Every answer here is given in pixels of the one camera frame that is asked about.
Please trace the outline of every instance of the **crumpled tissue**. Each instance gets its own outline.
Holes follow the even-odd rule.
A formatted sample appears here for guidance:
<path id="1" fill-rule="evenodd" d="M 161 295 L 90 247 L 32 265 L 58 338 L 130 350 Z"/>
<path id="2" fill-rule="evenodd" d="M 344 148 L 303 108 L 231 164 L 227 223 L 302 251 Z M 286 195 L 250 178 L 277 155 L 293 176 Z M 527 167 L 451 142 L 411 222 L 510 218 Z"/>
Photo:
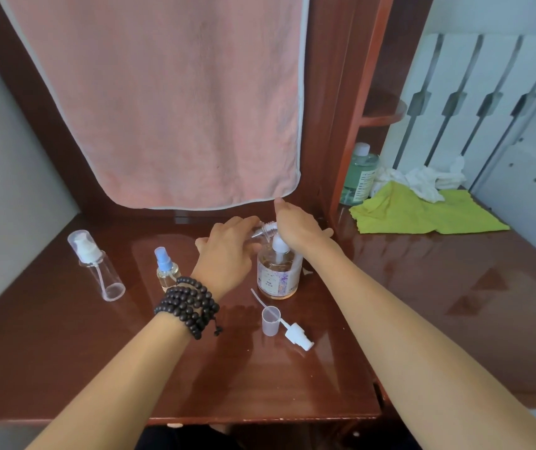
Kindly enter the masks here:
<path id="1" fill-rule="evenodd" d="M 439 172 L 432 167 L 421 166 L 404 174 L 399 170 L 381 167 L 374 179 L 370 197 L 374 197 L 388 182 L 398 182 L 407 186 L 414 191 L 416 196 L 427 202 L 442 202 L 445 198 L 438 189 L 458 189 L 466 181 L 466 177 L 462 173 L 463 166 L 463 156 L 459 156 L 453 161 L 449 172 Z"/>

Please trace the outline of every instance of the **white bottle cap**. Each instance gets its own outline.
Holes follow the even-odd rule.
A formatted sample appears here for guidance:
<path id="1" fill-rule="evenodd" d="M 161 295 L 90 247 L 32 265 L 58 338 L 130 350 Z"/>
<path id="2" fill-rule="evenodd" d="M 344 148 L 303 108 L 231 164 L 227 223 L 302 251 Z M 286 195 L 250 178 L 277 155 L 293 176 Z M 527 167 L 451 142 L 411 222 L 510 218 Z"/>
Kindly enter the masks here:
<path id="1" fill-rule="evenodd" d="M 289 245 L 287 245 L 282 238 L 280 238 L 279 234 L 274 235 L 274 238 L 272 238 L 272 249 L 275 250 L 277 253 L 285 254 L 288 253 L 291 249 L 289 248 Z"/>
<path id="2" fill-rule="evenodd" d="M 88 230 L 77 230 L 68 236 L 68 243 L 82 263 L 96 263 L 103 254 Z"/>
<path id="3" fill-rule="evenodd" d="M 353 154 L 355 156 L 368 156 L 368 153 L 370 153 L 369 144 L 365 142 L 358 142 L 355 144 L 355 148 L 353 149 Z"/>
<path id="4" fill-rule="evenodd" d="M 310 350 L 313 346 L 313 342 L 308 340 L 308 337 L 305 336 L 303 328 L 297 325 L 297 323 L 294 323 L 289 327 L 289 329 L 285 333 L 285 336 L 293 344 L 301 346 L 303 350 Z"/>

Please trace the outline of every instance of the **small plastic cup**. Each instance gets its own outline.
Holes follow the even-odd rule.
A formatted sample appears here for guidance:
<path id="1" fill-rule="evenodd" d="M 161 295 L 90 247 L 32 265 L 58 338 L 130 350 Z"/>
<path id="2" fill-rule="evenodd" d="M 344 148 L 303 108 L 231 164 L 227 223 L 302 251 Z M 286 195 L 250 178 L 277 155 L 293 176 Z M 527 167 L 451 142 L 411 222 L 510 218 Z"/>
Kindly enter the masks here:
<path id="1" fill-rule="evenodd" d="M 274 306 L 265 307 L 262 311 L 262 332 L 266 336 L 278 333 L 280 325 L 280 310 Z"/>

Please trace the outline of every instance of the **clear liquid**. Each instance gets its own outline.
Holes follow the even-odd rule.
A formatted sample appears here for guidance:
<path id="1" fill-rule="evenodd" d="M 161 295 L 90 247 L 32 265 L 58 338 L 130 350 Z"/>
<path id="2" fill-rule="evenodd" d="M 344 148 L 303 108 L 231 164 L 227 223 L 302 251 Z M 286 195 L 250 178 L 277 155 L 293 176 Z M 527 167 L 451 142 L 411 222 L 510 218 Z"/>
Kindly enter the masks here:
<path id="1" fill-rule="evenodd" d="M 169 272 L 162 272 L 158 268 L 158 279 L 164 292 L 168 290 L 168 287 L 176 286 L 176 279 L 181 276 L 178 265 L 172 263 L 172 270 Z"/>
<path id="2" fill-rule="evenodd" d="M 295 253 L 293 251 L 282 254 L 282 259 L 277 258 L 279 253 L 276 253 L 271 246 L 264 247 L 258 254 L 258 262 L 272 272 L 289 272 L 293 268 L 293 260 Z M 297 281 L 293 289 L 286 295 L 272 295 L 262 288 L 261 281 L 258 279 L 258 289 L 265 297 L 272 298 L 272 300 L 284 300 L 297 292 L 299 285 L 299 275 L 297 275 Z"/>
<path id="3" fill-rule="evenodd" d="M 378 155 L 369 153 L 368 156 L 351 157 L 351 164 L 347 169 L 340 203 L 344 205 L 358 205 L 368 197 L 374 183 L 378 168 Z"/>

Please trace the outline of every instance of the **amber liquid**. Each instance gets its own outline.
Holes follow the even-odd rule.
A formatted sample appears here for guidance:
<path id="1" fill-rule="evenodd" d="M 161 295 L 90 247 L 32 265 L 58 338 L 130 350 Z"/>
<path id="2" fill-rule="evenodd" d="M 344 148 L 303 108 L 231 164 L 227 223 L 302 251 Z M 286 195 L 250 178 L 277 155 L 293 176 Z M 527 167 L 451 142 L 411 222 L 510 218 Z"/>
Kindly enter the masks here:
<path id="1" fill-rule="evenodd" d="M 293 251 L 289 251 L 286 254 L 283 254 L 282 261 L 277 262 L 276 260 L 277 253 L 272 250 L 270 246 L 264 247 L 258 254 L 258 262 L 262 264 L 264 267 L 266 267 L 268 270 L 272 270 L 273 272 L 288 272 L 291 270 L 291 267 L 293 266 L 293 259 L 295 258 L 295 253 Z M 290 297 L 295 292 L 297 292 L 298 283 L 295 285 L 293 290 L 283 296 L 275 296 L 270 295 L 265 290 L 261 288 L 261 286 L 258 284 L 258 289 L 264 295 L 265 297 L 272 298 L 272 300 L 284 300 L 285 298 Z"/>

